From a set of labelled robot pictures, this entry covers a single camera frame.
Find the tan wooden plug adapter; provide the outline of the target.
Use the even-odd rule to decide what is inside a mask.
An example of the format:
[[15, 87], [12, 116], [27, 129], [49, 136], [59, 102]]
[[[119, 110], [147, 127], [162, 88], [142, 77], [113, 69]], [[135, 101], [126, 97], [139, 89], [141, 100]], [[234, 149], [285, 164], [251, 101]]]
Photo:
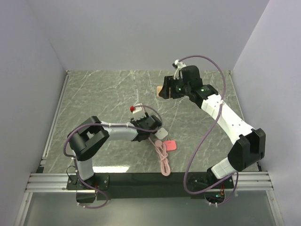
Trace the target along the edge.
[[162, 90], [162, 86], [157, 86], [157, 96], [159, 96], [160, 91]]

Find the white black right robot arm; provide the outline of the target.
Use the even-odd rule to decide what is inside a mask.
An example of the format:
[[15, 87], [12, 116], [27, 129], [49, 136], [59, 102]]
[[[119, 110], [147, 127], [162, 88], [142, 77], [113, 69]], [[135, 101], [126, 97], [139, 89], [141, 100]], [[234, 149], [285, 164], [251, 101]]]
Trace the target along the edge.
[[196, 66], [185, 66], [177, 69], [175, 75], [164, 77], [163, 87], [158, 95], [163, 99], [187, 96], [191, 102], [216, 120], [228, 135], [233, 147], [225, 159], [208, 170], [206, 182], [210, 187], [217, 188], [227, 175], [243, 171], [263, 159], [265, 132], [262, 129], [254, 129], [243, 121], [222, 100], [212, 85], [205, 85]]

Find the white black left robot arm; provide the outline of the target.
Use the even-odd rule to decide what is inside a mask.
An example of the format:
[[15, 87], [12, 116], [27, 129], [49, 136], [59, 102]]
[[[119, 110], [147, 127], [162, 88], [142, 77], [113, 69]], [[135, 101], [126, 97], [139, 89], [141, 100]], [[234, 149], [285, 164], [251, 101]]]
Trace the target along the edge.
[[63, 146], [65, 156], [75, 159], [77, 183], [83, 189], [93, 186], [95, 173], [92, 158], [99, 149], [109, 141], [137, 141], [141, 142], [154, 134], [162, 126], [160, 115], [145, 114], [139, 120], [130, 122], [107, 123], [92, 116], [71, 132]]

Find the white square plug adapter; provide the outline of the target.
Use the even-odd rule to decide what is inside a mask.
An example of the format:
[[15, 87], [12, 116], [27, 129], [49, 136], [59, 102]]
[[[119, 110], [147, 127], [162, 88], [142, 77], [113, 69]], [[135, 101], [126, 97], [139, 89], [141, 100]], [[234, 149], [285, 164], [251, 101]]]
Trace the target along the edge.
[[165, 128], [161, 127], [154, 135], [157, 139], [163, 140], [168, 136], [168, 131]]

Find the red square plug adapter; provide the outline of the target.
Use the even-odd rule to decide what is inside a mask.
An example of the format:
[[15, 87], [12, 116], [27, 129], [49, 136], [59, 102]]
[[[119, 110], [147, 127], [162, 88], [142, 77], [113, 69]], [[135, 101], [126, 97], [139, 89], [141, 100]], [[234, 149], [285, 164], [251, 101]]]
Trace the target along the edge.
[[177, 145], [176, 145], [176, 141], [175, 140], [167, 140], [163, 142], [165, 147], [166, 147], [166, 151], [175, 151], [177, 149]]

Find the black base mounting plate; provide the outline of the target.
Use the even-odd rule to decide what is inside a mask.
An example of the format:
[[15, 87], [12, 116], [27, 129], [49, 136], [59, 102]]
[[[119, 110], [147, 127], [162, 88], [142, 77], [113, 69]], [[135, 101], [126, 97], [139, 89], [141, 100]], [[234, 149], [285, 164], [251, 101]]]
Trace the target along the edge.
[[[183, 187], [184, 172], [174, 172], [165, 177], [161, 173], [95, 173], [94, 179], [86, 183], [107, 193], [109, 199], [125, 198], [171, 198], [191, 197], [193, 199], [204, 199], [205, 194], [189, 195]], [[213, 189], [232, 189], [234, 183], [228, 178]], [[203, 190], [215, 182], [208, 172], [189, 172], [187, 176], [187, 188], [196, 192]], [[66, 190], [77, 191], [77, 201], [92, 203], [97, 200], [105, 200], [105, 196], [95, 191], [94, 194], [84, 194], [83, 191], [90, 188], [80, 182], [77, 175], [70, 175], [67, 181]]]

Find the aluminium rail left edge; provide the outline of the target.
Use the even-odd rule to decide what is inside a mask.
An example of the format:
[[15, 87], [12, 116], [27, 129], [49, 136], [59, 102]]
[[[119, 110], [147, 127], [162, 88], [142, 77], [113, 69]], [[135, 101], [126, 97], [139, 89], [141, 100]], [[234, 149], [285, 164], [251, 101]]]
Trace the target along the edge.
[[55, 126], [56, 126], [56, 123], [57, 123], [57, 120], [58, 120], [60, 107], [61, 107], [63, 97], [64, 97], [64, 94], [65, 94], [65, 91], [66, 91], [66, 87], [67, 87], [67, 83], [68, 83], [68, 80], [69, 80], [70, 73], [71, 73], [70, 70], [66, 71], [66, 76], [65, 76], [64, 83], [63, 83], [63, 86], [62, 86], [62, 89], [61, 89], [58, 104], [57, 104], [57, 107], [56, 107], [56, 110], [55, 110], [55, 115], [53, 117], [53, 121], [52, 121], [50, 131], [49, 131], [49, 134], [48, 134], [48, 137], [47, 137], [47, 140], [46, 140], [46, 144], [45, 144], [45, 147], [44, 147], [42, 158], [41, 158], [40, 164], [39, 164], [39, 166], [36, 170], [36, 173], [43, 173], [43, 171], [44, 171], [44, 167], [45, 167], [47, 157], [48, 157], [48, 154], [49, 154], [50, 145], [51, 145], [51, 142], [52, 142], [52, 139], [53, 139]]

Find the aluminium rail frame front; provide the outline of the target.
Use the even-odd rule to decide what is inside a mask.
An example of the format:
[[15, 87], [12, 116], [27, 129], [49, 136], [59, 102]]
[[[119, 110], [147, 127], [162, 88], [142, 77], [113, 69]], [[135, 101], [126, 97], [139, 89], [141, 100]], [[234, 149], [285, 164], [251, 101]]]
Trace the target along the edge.
[[[160, 173], [96, 173], [98, 188], [108, 191], [113, 187], [121, 188], [179, 188], [183, 189], [184, 174], [172, 173], [165, 177]], [[211, 182], [204, 178], [204, 173], [190, 173], [188, 175], [187, 187], [191, 191], [202, 190], [209, 187]], [[227, 179], [219, 180], [214, 190], [220, 187], [230, 190], [237, 186], [241, 191], [263, 191], [273, 190], [273, 185], [267, 172], [240, 172], [229, 176]], [[81, 184], [75, 174], [44, 174], [33, 173], [30, 175], [25, 189], [26, 192], [92, 192], [87, 186]]]

